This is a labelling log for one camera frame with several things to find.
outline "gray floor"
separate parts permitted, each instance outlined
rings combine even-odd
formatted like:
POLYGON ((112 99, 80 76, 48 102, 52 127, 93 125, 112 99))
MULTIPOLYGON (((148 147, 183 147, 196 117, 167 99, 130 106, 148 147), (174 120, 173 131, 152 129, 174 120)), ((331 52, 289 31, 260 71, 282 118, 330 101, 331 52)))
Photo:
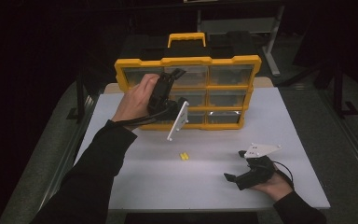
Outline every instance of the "gray floor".
MULTIPOLYGON (((277 84, 303 71, 305 68, 292 65, 300 41, 301 36, 278 36, 272 54, 282 75, 273 77, 267 63, 263 63, 258 76, 270 77, 273 83, 277 84)), ((255 37, 255 43, 258 46, 265 42, 264 37, 255 37)), ((316 75, 305 77, 291 87, 280 88, 280 92, 312 166, 331 203, 330 209, 323 210, 328 223, 358 223, 358 157, 354 150, 354 147, 358 147, 358 115, 347 116, 344 120, 338 119, 329 106, 331 90, 318 91, 313 88, 312 81, 316 75), (345 130, 350 130, 356 138, 348 138, 345 130)), ((348 77, 344 79, 344 100, 351 101, 358 109, 358 85, 348 77)), ((65 116, 74 106, 76 106, 76 95, 75 85, 72 85, 58 103, 36 152, 46 153, 50 150, 48 146, 57 145, 57 147, 67 148, 70 145, 65 141, 68 141, 68 136, 73 135, 76 127, 74 122, 67 121, 65 116), (53 128, 62 125, 65 128, 59 132, 53 128)), ((34 215, 35 209, 32 211, 25 209, 24 212, 24 208, 19 206, 24 202, 24 198, 34 198, 28 204, 38 206, 40 198, 44 196, 40 191, 46 189, 37 188, 34 182, 30 182, 34 181, 30 177, 31 174, 34 174, 32 171, 32 167, 27 167, 22 177, 23 180, 16 188, 1 223, 12 223, 13 220, 18 220, 16 223, 27 223, 27 220, 29 221, 34 215)), ((55 171, 51 171, 44 179, 52 178, 54 174, 55 171)), ((258 216, 262 224, 282 223, 273 210, 259 212, 258 216)), ((123 223, 124 218, 125 214, 109 213, 106 223, 123 223)))

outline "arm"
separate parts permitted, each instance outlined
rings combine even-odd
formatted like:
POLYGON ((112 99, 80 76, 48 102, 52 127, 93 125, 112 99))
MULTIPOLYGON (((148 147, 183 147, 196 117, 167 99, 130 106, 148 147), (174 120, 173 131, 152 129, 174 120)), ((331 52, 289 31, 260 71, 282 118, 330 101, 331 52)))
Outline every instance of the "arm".
POLYGON ((126 92, 116 114, 98 131, 77 164, 65 175, 60 190, 38 212, 32 223, 104 223, 114 177, 136 135, 135 127, 114 121, 147 115, 147 104, 158 75, 145 75, 126 92))
POLYGON ((266 183, 256 185, 252 189, 266 193, 276 202, 274 208, 283 223, 326 223, 324 214, 304 202, 278 173, 275 173, 266 183))

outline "person's left hand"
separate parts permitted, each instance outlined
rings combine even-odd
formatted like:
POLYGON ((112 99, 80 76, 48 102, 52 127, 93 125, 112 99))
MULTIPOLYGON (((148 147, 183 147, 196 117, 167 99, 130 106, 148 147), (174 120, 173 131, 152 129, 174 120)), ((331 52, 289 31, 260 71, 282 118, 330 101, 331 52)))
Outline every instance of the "person's left hand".
MULTIPOLYGON (((158 78, 159 75, 156 74, 144 75, 138 85, 124 94, 112 121, 138 119, 147 116, 147 105, 158 78)), ((128 126, 126 128, 133 130, 136 127, 128 126)))

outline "desk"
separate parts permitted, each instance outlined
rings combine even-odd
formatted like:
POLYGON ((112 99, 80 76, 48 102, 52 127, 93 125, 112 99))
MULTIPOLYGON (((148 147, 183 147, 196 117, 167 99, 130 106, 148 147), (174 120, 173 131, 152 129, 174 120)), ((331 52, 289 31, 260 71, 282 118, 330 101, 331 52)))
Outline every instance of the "desk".
MULTIPOLYGON (((122 93, 102 94, 76 161, 94 134, 115 113, 122 93)), ((168 132, 135 130, 137 140, 115 178, 109 209, 123 212, 255 211, 273 201, 251 189, 238 190, 223 173, 249 170, 238 155, 251 143, 281 145, 269 157, 285 164, 295 178, 297 193, 311 206, 330 207, 276 88, 255 88, 240 130, 182 130, 173 141, 168 132), (179 154, 186 152, 188 161, 179 154)))

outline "small yellow object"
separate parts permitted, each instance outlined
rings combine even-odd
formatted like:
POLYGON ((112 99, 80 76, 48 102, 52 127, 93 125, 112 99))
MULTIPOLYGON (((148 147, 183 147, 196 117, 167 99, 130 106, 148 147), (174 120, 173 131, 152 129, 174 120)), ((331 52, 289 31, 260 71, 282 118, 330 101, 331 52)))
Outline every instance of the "small yellow object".
POLYGON ((182 159, 182 161, 187 161, 189 159, 187 153, 185 152, 180 154, 180 158, 182 159))

